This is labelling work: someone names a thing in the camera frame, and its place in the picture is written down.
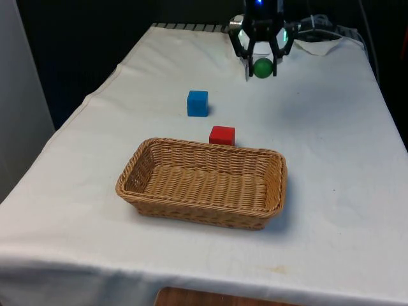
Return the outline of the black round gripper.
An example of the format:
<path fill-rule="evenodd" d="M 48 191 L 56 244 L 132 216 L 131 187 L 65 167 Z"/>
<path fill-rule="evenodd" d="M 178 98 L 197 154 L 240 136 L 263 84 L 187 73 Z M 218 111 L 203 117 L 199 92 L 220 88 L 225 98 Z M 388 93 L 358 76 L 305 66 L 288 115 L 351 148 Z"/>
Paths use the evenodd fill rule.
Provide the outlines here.
<path fill-rule="evenodd" d="M 231 19 L 229 22 L 228 35 L 235 51 L 235 55 L 244 62 L 245 79 L 248 80 L 254 75 L 253 51 L 257 42 L 258 26 L 271 25 L 269 30 L 269 45 L 273 55 L 273 72 L 277 76 L 278 60 L 289 55 L 294 40 L 298 34 L 298 22 L 284 22 L 284 1 L 282 0 L 245 0 L 244 18 Z M 287 35 L 286 44 L 279 48 L 277 35 L 284 29 Z M 246 32 L 249 37 L 247 48 L 239 39 L 241 32 Z"/>

